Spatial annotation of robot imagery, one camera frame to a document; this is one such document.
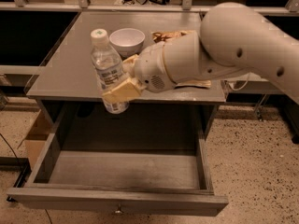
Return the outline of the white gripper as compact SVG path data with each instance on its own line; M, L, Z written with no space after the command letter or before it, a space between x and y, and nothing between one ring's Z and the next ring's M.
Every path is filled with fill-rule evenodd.
M143 49L139 56L135 54L125 59L123 71L131 77L111 85L102 84L102 98L116 104L135 100L146 88L151 92L173 90L176 83L166 72L163 51L164 42L159 42Z

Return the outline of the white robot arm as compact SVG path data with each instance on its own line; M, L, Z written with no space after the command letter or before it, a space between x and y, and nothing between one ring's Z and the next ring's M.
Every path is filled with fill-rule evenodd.
M190 81L254 73L299 103L299 42L252 8L222 3L208 11L198 32L146 47L129 73L102 97L110 103L162 92Z

